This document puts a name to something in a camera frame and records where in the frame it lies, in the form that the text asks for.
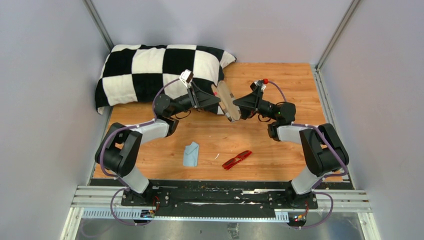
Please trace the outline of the beige plaid glasses case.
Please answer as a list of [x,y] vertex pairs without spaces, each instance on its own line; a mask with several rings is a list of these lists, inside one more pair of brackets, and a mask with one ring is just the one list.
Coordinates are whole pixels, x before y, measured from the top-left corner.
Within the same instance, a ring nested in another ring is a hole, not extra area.
[[241,110],[236,106],[233,101],[236,99],[234,94],[228,87],[225,81],[219,81],[217,85],[211,85],[212,93],[220,98],[219,108],[223,115],[233,123],[241,119]]

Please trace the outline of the red sunglasses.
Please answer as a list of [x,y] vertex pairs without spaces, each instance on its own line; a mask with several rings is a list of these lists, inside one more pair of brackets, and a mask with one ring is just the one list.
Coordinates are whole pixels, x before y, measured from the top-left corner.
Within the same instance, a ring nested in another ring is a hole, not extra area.
[[224,162],[221,166],[222,166],[223,169],[229,170],[232,167],[234,167],[235,165],[237,165],[240,162],[242,162],[243,160],[245,160],[252,153],[253,152],[251,150],[245,150],[245,151],[239,153],[238,155],[236,155],[235,157],[233,157],[233,158],[229,159],[228,161]]

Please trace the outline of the light blue cleaning cloth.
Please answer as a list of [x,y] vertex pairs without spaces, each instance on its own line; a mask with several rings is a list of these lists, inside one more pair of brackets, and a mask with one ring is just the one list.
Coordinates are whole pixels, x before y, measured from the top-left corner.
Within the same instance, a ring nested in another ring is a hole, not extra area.
[[197,167],[199,158],[199,144],[192,142],[186,145],[183,152],[183,166],[184,167]]

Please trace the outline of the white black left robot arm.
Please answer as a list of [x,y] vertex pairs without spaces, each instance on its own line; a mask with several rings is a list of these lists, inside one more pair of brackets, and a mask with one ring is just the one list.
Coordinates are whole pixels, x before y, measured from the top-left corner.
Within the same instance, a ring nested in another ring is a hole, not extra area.
[[176,115],[191,109],[209,109],[220,103],[220,98],[207,93],[196,85],[175,99],[161,93],[153,101],[155,118],[134,125],[113,123],[102,140],[95,162],[102,170],[120,180],[128,190],[134,192],[134,200],[140,206],[149,206],[153,193],[147,189],[149,179],[136,167],[142,144],[171,136],[179,124]]

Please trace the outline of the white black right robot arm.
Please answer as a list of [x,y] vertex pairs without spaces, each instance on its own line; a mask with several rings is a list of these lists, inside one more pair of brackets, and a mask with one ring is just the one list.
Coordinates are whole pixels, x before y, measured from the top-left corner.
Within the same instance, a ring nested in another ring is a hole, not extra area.
[[349,155],[332,124],[295,123],[296,106],[287,101],[264,100],[259,86],[253,88],[252,93],[235,99],[233,104],[240,108],[244,120],[256,114],[270,118],[273,122],[268,124],[268,135],[273,140],[301,145],[306,166],[285,190],[285,201],[290,208],[301,207],[305,196],[325,178],[348,174]]

